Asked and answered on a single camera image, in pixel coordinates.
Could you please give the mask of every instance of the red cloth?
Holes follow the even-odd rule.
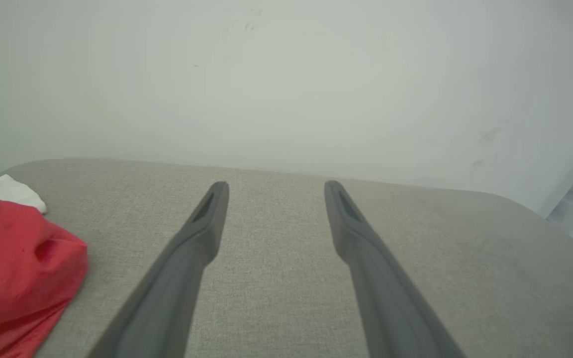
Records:
[[[36,208],[0,201],[0,357],[34,355],[87,267],[86,243]]]

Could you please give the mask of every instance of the gray surface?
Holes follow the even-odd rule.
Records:
[[[38,357],[85,356],[218,180],[230,185],[229,214],[187,356],[368,355],[325,178],[83,159],[6,173],[89,245],[86,281]],[[573,239],[496,195],[341,182],[465,353],[573,357]]]

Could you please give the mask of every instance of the white cloth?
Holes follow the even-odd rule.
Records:
[[[12,179],[8,174],[0,177],[0,200],[12,201],[17,204],[34,206],[42,214],[48,212],[46,203],[29,186]]]

